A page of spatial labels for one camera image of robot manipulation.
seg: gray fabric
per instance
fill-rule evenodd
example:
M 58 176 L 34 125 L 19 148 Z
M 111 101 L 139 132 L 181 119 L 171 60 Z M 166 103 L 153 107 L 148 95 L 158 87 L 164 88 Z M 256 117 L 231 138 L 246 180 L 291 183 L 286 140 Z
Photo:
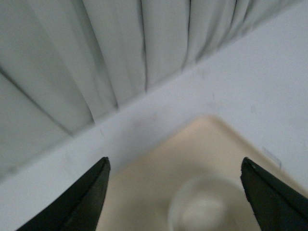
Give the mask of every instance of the gray fabric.
M 294 2 L 2 0 L 0 94 L 10 98 L 0 97 L 0 172 Z

